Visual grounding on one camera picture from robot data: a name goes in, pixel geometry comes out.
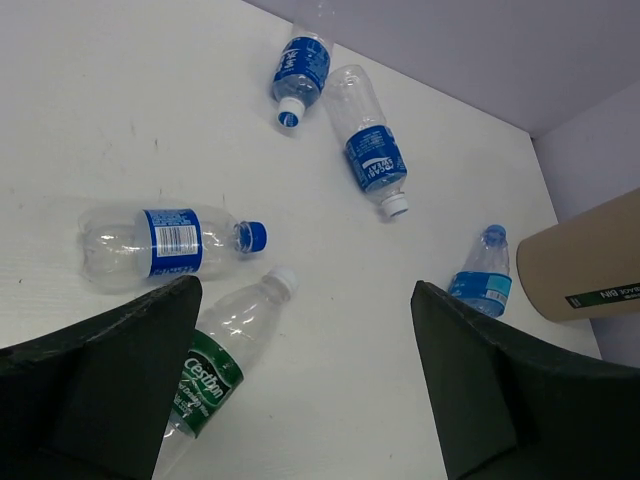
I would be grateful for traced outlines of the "blue cap barcode bottle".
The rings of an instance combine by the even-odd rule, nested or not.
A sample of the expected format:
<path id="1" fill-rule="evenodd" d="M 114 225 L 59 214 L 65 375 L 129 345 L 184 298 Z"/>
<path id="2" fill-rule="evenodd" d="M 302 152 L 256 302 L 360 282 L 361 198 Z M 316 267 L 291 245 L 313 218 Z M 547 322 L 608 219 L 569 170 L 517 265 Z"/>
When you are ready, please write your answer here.
<path id="1" fill-rule="evenodd" d="M 96 289 L 124 293 L 182 275 L 218 280 L 262 253 L 266 226 L 208 205 L 118 202 L 78 220 L 80 273 Z"/>

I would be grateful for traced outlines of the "dark blue label bottle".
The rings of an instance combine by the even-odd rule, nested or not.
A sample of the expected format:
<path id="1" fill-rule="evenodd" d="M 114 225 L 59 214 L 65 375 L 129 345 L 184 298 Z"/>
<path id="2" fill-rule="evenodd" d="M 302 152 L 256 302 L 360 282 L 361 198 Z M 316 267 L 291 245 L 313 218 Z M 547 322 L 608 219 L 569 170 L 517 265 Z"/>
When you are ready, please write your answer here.
<path id="1" fill-rule="evenodd" d="M 330 71 L 333 42 L 326 36 L 294 24 L 272 80 L 278 103 L 277 122 L 297 128 L 306 111 L 320 98 Z"/>

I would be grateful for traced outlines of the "tan cylindrical bin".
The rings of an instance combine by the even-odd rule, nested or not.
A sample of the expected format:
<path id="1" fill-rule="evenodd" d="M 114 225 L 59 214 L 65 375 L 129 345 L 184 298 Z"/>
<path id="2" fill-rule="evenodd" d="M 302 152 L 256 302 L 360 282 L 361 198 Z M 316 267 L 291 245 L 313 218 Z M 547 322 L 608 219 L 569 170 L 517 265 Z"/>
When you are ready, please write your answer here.
<path id="1" fill-rule="evenodd" d="M 639 311 L 639 191 L 618 196 L 522 240 L 522 288 L 547 320 Z"/>

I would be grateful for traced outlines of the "green label plastic bottle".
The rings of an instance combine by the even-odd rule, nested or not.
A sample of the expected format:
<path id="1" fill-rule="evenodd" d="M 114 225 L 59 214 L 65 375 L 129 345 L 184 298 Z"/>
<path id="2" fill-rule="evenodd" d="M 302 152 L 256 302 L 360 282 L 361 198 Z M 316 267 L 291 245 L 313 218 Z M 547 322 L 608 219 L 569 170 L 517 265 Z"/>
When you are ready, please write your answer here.
<path id="1" fill-rule="evenodd" d="M 164 479 L 258 363 L 299 281 L 276 266 L 203 310 L 183 362 L 152 477 Z"/>

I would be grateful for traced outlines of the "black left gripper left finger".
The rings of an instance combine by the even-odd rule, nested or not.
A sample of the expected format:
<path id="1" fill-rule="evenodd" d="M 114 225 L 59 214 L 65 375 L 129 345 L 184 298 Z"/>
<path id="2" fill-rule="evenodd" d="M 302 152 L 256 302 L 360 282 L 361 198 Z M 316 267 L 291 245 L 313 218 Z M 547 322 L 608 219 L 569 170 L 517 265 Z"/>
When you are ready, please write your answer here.
<path id="1" fill-rule="evenodd" d="M 2 478 L 151 478 L 201 299 L 182 276 L 2 349 Z"/>

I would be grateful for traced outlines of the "Pocari Sweat plastic bottle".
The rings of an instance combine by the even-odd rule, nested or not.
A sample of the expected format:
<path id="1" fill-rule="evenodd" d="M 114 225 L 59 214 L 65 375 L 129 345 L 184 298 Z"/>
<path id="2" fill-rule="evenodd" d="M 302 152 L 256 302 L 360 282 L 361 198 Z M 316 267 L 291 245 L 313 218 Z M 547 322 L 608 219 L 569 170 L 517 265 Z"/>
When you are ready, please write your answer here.
<path id="1" fill-rule="evenodd" d="M 360 191 L 384 218 L 406 213 L 403 185 L 408 170 L 364 68 L 346 65 L 334 70 L 323 102 Z"/>

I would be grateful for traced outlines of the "light blue label bottle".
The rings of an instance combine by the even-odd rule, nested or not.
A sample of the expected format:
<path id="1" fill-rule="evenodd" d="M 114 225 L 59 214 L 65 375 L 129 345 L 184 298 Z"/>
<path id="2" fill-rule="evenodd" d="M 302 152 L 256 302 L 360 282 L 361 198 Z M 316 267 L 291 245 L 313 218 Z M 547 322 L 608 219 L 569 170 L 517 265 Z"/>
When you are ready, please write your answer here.
<path id="1" fill-rule="evenodd" d="M 492 318 L 504 314 L 512 286 L 507 232 L 502 225 L 485 228 L 474 242 L 448 293 Z"/>

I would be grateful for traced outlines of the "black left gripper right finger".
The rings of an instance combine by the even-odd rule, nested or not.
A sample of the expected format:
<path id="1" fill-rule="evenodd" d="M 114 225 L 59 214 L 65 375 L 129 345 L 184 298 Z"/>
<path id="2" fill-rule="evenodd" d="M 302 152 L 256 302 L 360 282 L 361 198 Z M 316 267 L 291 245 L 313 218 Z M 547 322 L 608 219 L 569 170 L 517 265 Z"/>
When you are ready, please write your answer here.
<path id="1" fill-rule="evenodd" d="M 635 479 L 639 372 L 552 345 L 424 281 L 411 312 L 451 479 Z"/>

